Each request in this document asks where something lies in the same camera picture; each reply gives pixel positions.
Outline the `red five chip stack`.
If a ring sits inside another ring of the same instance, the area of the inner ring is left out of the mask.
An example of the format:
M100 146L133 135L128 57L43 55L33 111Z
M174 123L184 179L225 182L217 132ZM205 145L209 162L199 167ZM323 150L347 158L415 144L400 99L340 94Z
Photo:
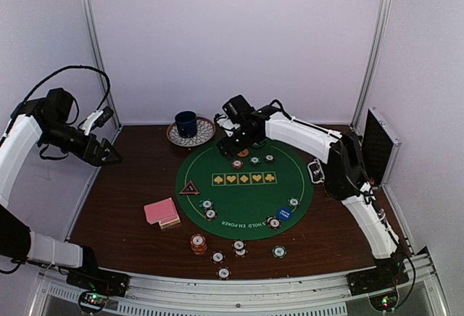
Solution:
M200 233L194 234L190 237L190 246L195 255L203 255L207 251L206 238Z

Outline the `blue small blind button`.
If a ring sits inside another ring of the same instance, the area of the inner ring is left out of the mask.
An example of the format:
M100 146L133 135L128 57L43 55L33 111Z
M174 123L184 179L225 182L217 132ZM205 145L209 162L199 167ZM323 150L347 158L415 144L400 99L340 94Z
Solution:
M289 221L293 217L291 208L282 207L277 211L277 218L281 221Z

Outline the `green twenty chips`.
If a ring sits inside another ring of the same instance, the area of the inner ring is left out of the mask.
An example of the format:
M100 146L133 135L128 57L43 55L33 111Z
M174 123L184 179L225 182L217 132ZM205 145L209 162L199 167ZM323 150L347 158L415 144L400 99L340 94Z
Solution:
M258 165L261 163L261 159L259 157L250 157L249 162L251 165Z

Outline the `orange big blind button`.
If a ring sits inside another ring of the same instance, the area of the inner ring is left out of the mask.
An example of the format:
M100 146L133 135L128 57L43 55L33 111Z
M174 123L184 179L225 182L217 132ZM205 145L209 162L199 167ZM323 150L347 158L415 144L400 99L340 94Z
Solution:
M243 151L240 151L238 154L237 154L238 157L248 157L249 156L249 150L248 149L245 149Z

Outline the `hundred chips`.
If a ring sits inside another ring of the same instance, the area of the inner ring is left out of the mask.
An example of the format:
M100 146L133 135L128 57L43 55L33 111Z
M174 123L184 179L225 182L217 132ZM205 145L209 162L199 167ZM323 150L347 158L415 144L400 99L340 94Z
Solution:
M281 221L275 216L267 217L265 219L265 224L273 230L277 230L281 227Z
M266 154L265 155L265 161L266 162L273 162L275 160L275 157L272 154Z

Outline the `red-backed card deck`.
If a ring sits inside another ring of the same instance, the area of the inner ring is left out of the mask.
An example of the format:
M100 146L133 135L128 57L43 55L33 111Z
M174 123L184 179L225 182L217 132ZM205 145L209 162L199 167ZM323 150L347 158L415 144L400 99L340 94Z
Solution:
M163 199L144 206L148 224L164 224L178 219L178 212L171 198Z

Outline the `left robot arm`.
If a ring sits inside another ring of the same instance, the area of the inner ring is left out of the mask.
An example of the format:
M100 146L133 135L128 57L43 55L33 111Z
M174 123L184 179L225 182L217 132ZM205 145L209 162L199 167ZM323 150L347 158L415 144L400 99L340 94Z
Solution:
M123 158L107 140L99 141L92 130L100 128L114 112L110 107L92 112L81 128L68 124L73 96L63 88L17 106L1 138L1 255L17 264L34 262L76 269L76 278L89 290L104 284L91 249L58 241L32 231L8 209L9 198L22 166L34 146L56 146L65 154L103 167Z

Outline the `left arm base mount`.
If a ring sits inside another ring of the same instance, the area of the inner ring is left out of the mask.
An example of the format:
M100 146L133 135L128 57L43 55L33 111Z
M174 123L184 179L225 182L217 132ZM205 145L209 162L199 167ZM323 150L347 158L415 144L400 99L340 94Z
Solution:
M108 270L99 270L96 275L87 275L81 271L70 270L66 277L67 284L103 296L124 297L129 282L129 275Z

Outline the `hundred chip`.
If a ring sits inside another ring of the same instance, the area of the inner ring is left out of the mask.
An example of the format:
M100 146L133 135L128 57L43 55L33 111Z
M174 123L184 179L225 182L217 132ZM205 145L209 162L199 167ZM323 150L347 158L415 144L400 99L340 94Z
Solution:
M231 276L231 271L228 267L220 267L216 275L220 280L228 280Z
M242 240L235 240L232 243L232 247L235 251L241 251L246 248L246 243Z
M221 251L214 251L210 258L215 264L219 264L224 261L225 256Z
M236 257L245 257L247 255L247 249L234 249L234 255Z
M213 221L218 215L215 209L207 209L204 216L208 221Z

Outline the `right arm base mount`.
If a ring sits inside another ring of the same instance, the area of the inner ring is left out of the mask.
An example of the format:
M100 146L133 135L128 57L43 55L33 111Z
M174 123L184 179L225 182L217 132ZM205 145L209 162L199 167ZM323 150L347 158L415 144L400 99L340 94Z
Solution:
M386 270L377 268L361 270L347 275L347 282L352 296L393 288L395 283L403 284L408 281L409 275L407 273L393 275Z

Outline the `green twenty chip stack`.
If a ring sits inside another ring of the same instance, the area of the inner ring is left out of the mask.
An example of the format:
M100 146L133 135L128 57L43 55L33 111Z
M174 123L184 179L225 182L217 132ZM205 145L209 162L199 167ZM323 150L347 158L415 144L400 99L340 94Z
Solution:
M282 245L277 245L272 248L272 255L276 259L283 259L287 255L287 250Z

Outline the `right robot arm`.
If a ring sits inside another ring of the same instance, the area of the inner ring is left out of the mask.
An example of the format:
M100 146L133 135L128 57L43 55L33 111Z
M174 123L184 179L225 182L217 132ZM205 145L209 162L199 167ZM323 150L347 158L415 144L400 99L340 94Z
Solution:
M376 287L386 288L399 277L407 255L386 212L376 201L357 135L322 128L291 116L277 99L255 109L242 95L226 102L214 122L225 132L217 147L227 159L265 139L314 156L321 164L326 193L349 210L370 244L377 266L372 272L372 282Z

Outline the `red five chips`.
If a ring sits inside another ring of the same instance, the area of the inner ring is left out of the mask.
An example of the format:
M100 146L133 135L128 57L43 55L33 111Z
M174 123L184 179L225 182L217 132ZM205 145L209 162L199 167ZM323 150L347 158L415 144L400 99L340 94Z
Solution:
M232 167L233 167L234 169L239 170L239 169L242 168L243 162L242 162L241 160L235 159L235 160L233 160L233 161L231 162L231 165L232 165Z

